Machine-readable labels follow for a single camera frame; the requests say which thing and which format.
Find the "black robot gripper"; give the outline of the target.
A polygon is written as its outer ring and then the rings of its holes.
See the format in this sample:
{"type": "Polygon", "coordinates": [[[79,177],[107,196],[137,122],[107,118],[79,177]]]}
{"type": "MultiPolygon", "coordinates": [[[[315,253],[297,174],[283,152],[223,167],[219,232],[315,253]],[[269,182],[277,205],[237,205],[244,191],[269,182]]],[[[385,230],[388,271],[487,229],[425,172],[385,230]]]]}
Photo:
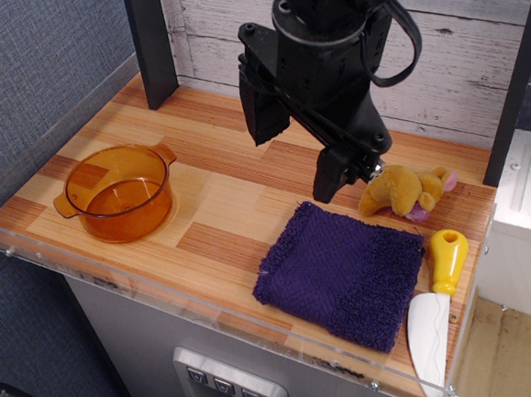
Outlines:
{"type": "Polygon", "coordinates": [[[380,174],[392,139],[371,100],[359,44],[312,45],[251,22],[238,37],[239,94],[257,146],[298,121],[324,146],[313,190],[323,204],[345,185],[380,174]]]}

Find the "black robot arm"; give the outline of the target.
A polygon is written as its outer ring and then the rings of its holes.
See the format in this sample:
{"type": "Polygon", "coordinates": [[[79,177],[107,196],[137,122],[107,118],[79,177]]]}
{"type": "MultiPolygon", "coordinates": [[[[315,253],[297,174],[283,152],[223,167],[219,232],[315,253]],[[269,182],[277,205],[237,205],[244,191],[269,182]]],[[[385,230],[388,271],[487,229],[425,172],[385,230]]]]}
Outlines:
{"type": "Polygon", "coordinates": [[[330,202],[347,184],[382,170],[391,135],[371,100],[371,87],[408,78],[378,75],[391,24],[415,51],[420,29],[399,0],[274,0],[272,26],[247,22],[238,30],[239,94],[247,128],[263,143],[299,122],[323,146],[314,198],[330,202]]]}

